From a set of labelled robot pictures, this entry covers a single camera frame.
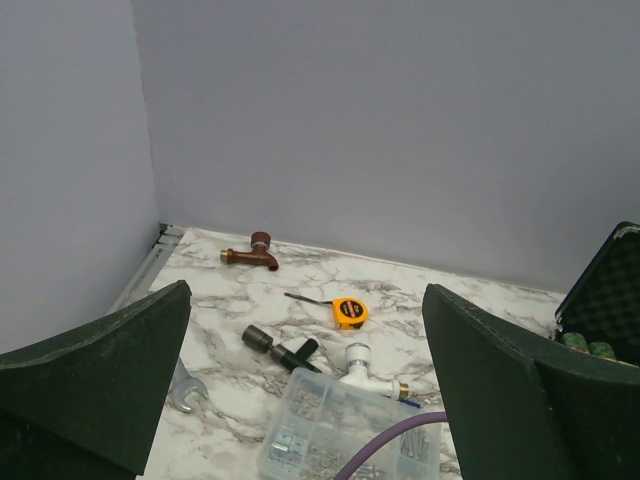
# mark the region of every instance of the brass connector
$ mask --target brass connector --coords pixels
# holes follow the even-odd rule
[[[409,396],[409,385],[407,385],[406,383],[400,382],[400,395],[398,395],[398,398],[400,400],[404,400],[408,396]]]

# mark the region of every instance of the white plastic fitting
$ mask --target white plastic fitting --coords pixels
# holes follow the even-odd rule
[[[371,349],[364,343],[352,343],[344,350],[344,357],[349,373],[340,379],[341,382],[369,392],[378,393],[393,400],[409,396],[409,386],[398,380],[376,380],[369,378],[371,365]]]

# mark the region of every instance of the black case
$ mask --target black case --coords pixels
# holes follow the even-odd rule
[[[640,225],[616,226],[556,311],[558,330],[609,343],[640,363]]]

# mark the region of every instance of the dark green panel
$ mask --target dark green panel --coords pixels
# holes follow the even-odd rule
[[[0,356],[0,478],[119,480],[143,474],[189,321],[190,296],[188,285],[177,282],[112,315]],[[28,473],[42,462],[68,473]]]

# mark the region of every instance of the white marble surface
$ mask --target white marble surface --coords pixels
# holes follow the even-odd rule
[[[184,279],[193,292],[191,321],[182,347],[187,368],[210,392],[194,414],[165,406],[145,480],[254,480],[255,457],[289,374],[242,344],[249,324],[296,350],[315,338],[313,363],[340,376],[345,346],[361,341],[374,354],[372,372],[406,382],[430,410],[441,397],[422,322],[429,283],[439,283],[514,323],[542,335],[553,329],[559,294],[519,288],[426,268],[400,265],[324,249],[273,242],[277,272],[223,265],[221,249],[248,250],[246,237],[189,229],[152,286]],[[318,299],[354,296],[370,319],[360,331],[333,328],[329,309],[292,301],[284,292]],[[441,478],[460,470],[448,427],[441,446]]]

